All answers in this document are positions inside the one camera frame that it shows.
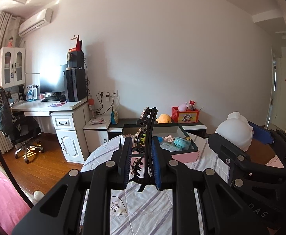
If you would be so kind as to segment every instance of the yellow stuffed toy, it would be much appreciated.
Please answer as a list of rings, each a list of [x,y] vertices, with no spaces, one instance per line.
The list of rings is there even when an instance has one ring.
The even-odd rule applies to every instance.
[[[167,114],[161,114],[159,118],[156,119],[159,124],[171,123],[171,117]]]

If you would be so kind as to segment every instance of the door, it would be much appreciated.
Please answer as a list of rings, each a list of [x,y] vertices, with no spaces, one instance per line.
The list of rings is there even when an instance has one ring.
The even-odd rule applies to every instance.
[[[286,57],[277,64],[277,102],[272,123],[283,131],[286,130]]]
[[[25,83],[24,77],[24,61],[25,61],[25,48],[14,48],[14,85],[22,85]]]
[[[84,163],[76,131],[56,130],[57,137],[68,162]]]
[[[108,141],[108,131],[84,130],[88,151],[91,153]]]
[[[3,88],[14,86],[13,59],[14,48],[2,48],[1,50],[0,85]]]

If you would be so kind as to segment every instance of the office chair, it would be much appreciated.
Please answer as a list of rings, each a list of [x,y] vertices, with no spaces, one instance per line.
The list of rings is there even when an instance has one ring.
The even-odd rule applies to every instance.
[[[13,133],[9,134],[8,137],[10,138],[12,144],[15,146],[17,151],[15,152],[14,157],[18,159],[18,153],[22,150],[25,151],[25,163],[29,163],[28,160],[28,152],[30,150],[39,149],[41,153],[44,153],[44,149],[41,146],[41,142],[37,141],[35,142],[37,136],[41,134],[41,128],[39,127],[37,121],[33,117],[25,117],[24,115],[17,115],[16,121],[13,123]],[[17,129],[21,126],[21,132],[22,128],[24,126],[27,126],[28,133],[25,135],[21,135],[21,132]]]
[[[18,153],[25,151],[25,163],[29,163],[28,151],[38,148],[44,153],[40,142],[36,142],[35,138],[41,133],[41,129],[37,121],[33,117],[25,117],[22,112],[16,114],[11,111],[8,102],[8,96],[5,90],[0,86],[0,131],[5,137],[9,137],[13,146],[18,149],[15,152],[15,158]]]

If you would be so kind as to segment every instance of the speaker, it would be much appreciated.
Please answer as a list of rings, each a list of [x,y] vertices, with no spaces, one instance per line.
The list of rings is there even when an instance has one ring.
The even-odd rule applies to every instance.
[[[67,53],[67,66],[70,68],[84,69],[84,53],[82,51]]]

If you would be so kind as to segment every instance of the desk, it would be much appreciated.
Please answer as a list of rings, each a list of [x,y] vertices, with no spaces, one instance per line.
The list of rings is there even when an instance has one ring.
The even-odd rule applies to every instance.
[[[13,112],[24,112],[25,116],[50,117],[65,159],[81,163],[89,156],[83,127],[89,122],[87,98],[67,102],[59,107],[48,107],[55,101],[28,101],[12,107]]]
[[[19,104],[15,107],[12,107],[13,112],[29,112],[29,111],[70,111],[74,110],[75,108],[79,107],[83,103],[87,101],[87,98],[85,97],[81,101],[73,101],[73,102],[67,102],[64,105],[61,105],[59,107],[48,107],[52,105],[53,101],[45,101],[41,102],[41,100],[35,100],[35,101],[26,101],[25,103]]]

